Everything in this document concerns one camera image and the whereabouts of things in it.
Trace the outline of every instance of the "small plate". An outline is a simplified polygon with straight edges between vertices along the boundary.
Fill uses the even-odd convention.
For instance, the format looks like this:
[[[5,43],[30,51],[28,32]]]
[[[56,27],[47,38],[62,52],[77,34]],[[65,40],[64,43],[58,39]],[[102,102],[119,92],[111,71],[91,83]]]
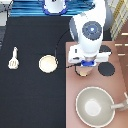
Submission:
[[[99,87],[87,87],[76,98],[76,111],[80,119],[91,127],[105,127],[114,118],[112,97]]]
[[[39,61],[39,68],[45,73],[51,73],[57,68],[57,60],[54,56],[46,55]]]

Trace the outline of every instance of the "bowl rim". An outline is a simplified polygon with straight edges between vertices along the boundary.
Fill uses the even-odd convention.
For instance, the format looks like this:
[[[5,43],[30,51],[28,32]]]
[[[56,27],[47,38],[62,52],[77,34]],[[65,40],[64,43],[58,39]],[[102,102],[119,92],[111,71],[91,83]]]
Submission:
[[[107,95],[108,95],[108,97],[110,98],[110,100],[112,101],[112,104],[114,104],[114,100],[113,100],[113,98],[110,96],[110,94],[107,92],[107,91],[105,91],[104,89],[102,89],[102,88],[100,88],[100,87],[94,87],[94,86],[91,86],[91,87],[86,87],[86,88],[84,88],[84,89],[82,89],[79,93],[78,93],[78,95],[77,95],[77,97],[76,97],[76,112],[77,112],[77,115],[79,116],[79,118],[85,123],[85,124],[87,124],[88,126],[90,126],[90,127],[98,127],[98,128],[100,128],[100,127],[105,127],[105,126],[107,126],[108,124],[110,124],[111,122],[112,122],[112,120],[114,119],[114,117],[115,117],[115,110],[113,110],[113,114],[112,114],[112,116],[111,116],[111,119],[106,123],[106,124],[103,124],[103,125],[91,125],[91,124],[89,124],[88,122],[86,122],[82,117],[81,117],[81,115],[79,114],[79,111],[78,111],[78,108],[77,108],[77,102],[78,102],[78,99],[79,99],[79,97],[80,97],[80,95],[84,92],[84,91],[86,91],[86,90],[89,90],[89,89],[98,89],[98,90],[101,90],[101,91],[103,91],[104,93],[106,93]]]

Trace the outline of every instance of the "blue object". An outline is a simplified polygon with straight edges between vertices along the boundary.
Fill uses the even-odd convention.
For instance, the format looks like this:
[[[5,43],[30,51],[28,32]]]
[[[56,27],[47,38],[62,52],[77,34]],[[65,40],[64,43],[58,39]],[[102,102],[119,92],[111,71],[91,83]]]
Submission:
[[[63,15],[67,12],[67,8],[63,9],[61,12],[59,13],[50,13],[47,9],[44,9],[44,13],[46,15]]]
[[[81,65],[82,66],[93,66],[94,65],[94,60],[93,61],[89,61],[89,62],[87,62],[85,60],[82,60],[81,61]]]
[[[74,16],[88,11],[93,0],[86,0],[85,4],[83,0],[66,0],[67,12],[61,16]],[[12,4],[12,10],[10,17],[20,16],[48,16],[43,12],[44,0],[14,0]]]

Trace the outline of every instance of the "black fabric surface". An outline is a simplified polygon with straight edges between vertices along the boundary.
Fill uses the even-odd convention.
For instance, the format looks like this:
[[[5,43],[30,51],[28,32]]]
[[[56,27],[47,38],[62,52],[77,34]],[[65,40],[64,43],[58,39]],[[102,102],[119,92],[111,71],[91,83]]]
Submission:
[[[112,76],[115,73],[115,68],[110,62],[102,62],[98,66],[98,71],[103,76]]]
[[[70,18],[8,19],[0,51],[0,128],[66,128],[65,42],[72,41],[69,32],[60,41],[56,71],[43,73],[39,60],[54,55]],[[14,47],[18,48],[19,68],[10,70]]]

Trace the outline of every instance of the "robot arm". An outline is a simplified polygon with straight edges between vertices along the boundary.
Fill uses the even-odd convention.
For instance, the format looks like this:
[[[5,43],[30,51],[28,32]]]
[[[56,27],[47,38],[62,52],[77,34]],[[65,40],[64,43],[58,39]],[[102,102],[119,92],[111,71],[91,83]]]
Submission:
[[[69,22],[71,36],[78,43],[70,47],[69,63],[108,61],[108,53],[99,53],[106,19],[105,1],[94,0],[94,4],[94,9],[73,16]]]

